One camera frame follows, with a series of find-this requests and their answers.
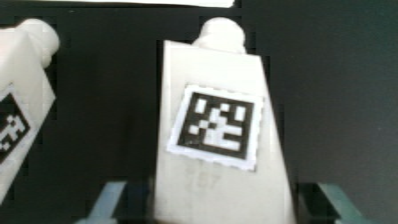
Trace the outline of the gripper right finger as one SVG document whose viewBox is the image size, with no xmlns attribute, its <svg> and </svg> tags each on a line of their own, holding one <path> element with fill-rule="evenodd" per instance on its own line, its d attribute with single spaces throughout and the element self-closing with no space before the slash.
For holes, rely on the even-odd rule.
<svg viewBox="0 0 398 224">
<path fill-rule="evenodd" d="M 321 224 L 375 224 L 335 184 L 319 183 L 319 198 L 314 204 L 316 219 Z"/>
</svg>

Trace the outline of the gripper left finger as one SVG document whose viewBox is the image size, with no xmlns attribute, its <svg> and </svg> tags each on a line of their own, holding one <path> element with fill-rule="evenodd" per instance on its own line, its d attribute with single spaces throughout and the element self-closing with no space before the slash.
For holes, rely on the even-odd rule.
<svg viewBox="0 0 398 224">
<path fill-rule="evenodd" d="M 117 224 L 117 219 L 112 217 L 112 215 L 124 187 L 124 181 L 113 181 L 104 184 L 89 216 L 81 218 L 73 224 Z"/>
</svg>

